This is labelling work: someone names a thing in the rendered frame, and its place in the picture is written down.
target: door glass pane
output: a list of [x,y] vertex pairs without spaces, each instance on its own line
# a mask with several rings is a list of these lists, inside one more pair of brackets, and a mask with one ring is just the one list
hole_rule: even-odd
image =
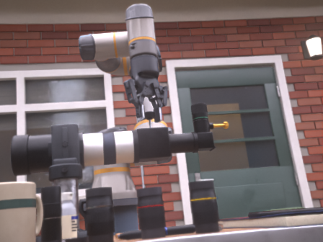
[[0,81],[0,105],[16,104],[16,81]]
[[[75,112],[42,112],[28,113],[26,115],[27,134],[50,134],[50,126],[63,124],[79,125],[80,133],[96,133],[107,128],[105,109],[84,110]],[[27,180],[35,182],[37,190],[41,187],[49,187],[51,183],[48,173],[31,174]],[[86,167],[83,170],[83,179],[79,182],[79,188],[91,188],[93,182],[93,168]]]
[[220,104],[208,108],[209,112],[268,108],[263,85],[191,89],[191,100],[192,104]]
[[12,137],[17,134],[16,115],[0,115],[0,182],[15,182],[10,159]]
[[273,136],[269,112],[209,115],[212,123],[229,123],[228,129],[212,130],[215,140]]
[[198,155],[201,171],[279,166],[274,140],[217,143],[214,150]]
[[26,80],[26,103],[83,102],[105,99],[103,78]]

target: door frame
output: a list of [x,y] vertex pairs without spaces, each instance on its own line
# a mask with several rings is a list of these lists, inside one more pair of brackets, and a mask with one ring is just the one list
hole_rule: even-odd
[[[298,185],[301,203],[304,208],[313,207],[303,157],[301,155],[301,147],[299,145],[296,125],[293,118],[291,101],[289,99],[281,55],[167,60],[166,70],[174,133],[182,133],[182,119],[180,116],[180,103],[178,101],[175,71],[257,66],[272,66],[275,71],[276,84],[279,89],[278,94],[280,94],[280,104],[283,110],[283,119],[286,126],[289,147],[291,149],[291,158],[293,161],[293,168],[295,171],[295,178]],[[190,207],[190,190],[188,186],[189,181],[185,153],[177,154],[177,168],[180,178],[180,192],[182,195],[184,221],[185,224],[188,225],[193,223],[193,219]]]

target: green stripe on mug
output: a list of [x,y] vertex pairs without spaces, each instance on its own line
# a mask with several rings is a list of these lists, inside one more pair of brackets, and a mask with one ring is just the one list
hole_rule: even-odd
[[36,207],[36,199],[11,199],[0,201],[0,210]]

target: brick wall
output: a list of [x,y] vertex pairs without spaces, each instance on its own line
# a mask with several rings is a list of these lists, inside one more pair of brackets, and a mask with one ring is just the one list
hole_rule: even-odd
[[[156,41],[165,60],[248,55],[283,55],[286,81],[315,206],[323,206],[323,60],[304,60],[301,41],[323,37],[323,16],[210,22],[157,22]],[[125,30],[125,24],[0,24],[0,64],[82,62],[80,35]],[[135,110],[125,100],[123,82],[112,78],[115,124],[132,130]],[[159,81],[167,84],[165,71]],[[164,121],[171,127],[169,106]],[[183,220],[176,158],[168,164],[145,166],[147,187],[163,190],[167,225]],[[140,169],[131,169],[137,188]]]

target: bottle label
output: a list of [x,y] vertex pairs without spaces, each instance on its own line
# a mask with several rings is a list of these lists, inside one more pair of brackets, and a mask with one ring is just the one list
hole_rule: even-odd
[[78,221],[77,215],[62,216],[62,239],[77,238]]

